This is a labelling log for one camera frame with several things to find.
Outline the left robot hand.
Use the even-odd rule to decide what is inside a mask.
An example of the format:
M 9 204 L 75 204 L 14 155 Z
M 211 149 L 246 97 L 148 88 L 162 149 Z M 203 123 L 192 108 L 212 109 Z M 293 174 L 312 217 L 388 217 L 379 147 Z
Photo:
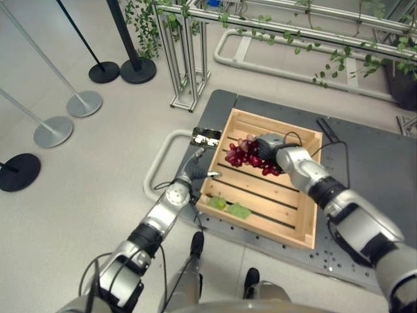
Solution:
M 186 161 L 185 165 L 183 165 L 179 177 L 184 179 L 185 181 L 191 183 L 195 180 L 200 179 L 214 179 L 219 178 L 222 176 L 222 174 L 218 171 L 208 171 L 204 170 L 199 165 L 199 159 L 203 156 L 205 153 L 205 148 L 200 147 L 195 151 L 191 157 Z

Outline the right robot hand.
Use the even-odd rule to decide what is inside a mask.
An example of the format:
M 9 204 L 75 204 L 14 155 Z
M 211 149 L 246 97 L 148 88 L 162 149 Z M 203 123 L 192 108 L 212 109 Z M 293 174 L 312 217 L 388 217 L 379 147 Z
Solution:
M 276 161 L 278 146 L 283 144 L 283 136 L 277 134 L 262 134 L 255 137 L 257 155 L 261 160 Z

